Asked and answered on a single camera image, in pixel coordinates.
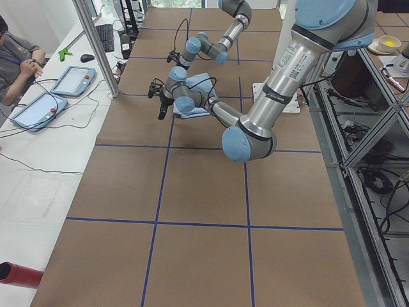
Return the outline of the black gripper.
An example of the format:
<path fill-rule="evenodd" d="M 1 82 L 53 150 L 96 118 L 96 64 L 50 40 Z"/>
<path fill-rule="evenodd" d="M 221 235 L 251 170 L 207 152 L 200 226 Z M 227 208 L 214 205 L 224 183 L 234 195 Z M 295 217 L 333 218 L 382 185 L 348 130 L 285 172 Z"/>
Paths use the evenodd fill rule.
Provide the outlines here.
<path fill-rule="evenodd" d="M 158 114 L 159 120 L 164 120 L 167 114 L 167 109 L 174 103 L 174 98 L 168 98 L 164 94 L 160 94 L 161 107 Z"/>

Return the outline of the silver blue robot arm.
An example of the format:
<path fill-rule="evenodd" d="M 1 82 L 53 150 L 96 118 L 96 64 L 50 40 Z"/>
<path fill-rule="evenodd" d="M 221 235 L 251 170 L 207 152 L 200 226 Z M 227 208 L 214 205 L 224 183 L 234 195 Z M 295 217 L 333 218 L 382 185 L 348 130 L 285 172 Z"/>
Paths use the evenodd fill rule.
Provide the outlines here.
<path fill-rule="evenodd" d="M 208 33 L 204 31 L 188 38 L 184 50 L 176 53 L 174 61 L 177 66 L 188 70 L 199 53 L 203 53 L 218 64 L 226 62 L 230 48 L 237 41 L 240 33 L 249 27 L 252 10 L 247 1 L 219 1 L 218 6 L 223 12 L 234 18 L 232 24 L 218 42 L 212 42 Z"/>
<path fill-rule="evenodd" d="M 187 71 L 198 53 L 224 63 L 228 50 L 251 23 L 252 12 L 246 1 L 220 1 L 219 8 L 234 18 L 224 36 L 218 43 L 212 43 L 204 32 L 189 38 L 183 52 L 168 57 L 175 66 L 167 81 L 151 83 L 148 95 L 159 97 L 160 119 L 171 105 L 183 113 L 197 107 L 207 110 L 226 128 L 222 135 L 225 155 L 234 162 L 247 162 L 268 157 L 275 150 L 272 128 L 321 55 L 357 50 L 372 43 L 378 3 L 297 1 L 291 41 L 247 114 L 231 108 L 212 92 L 187 84 Z"/>

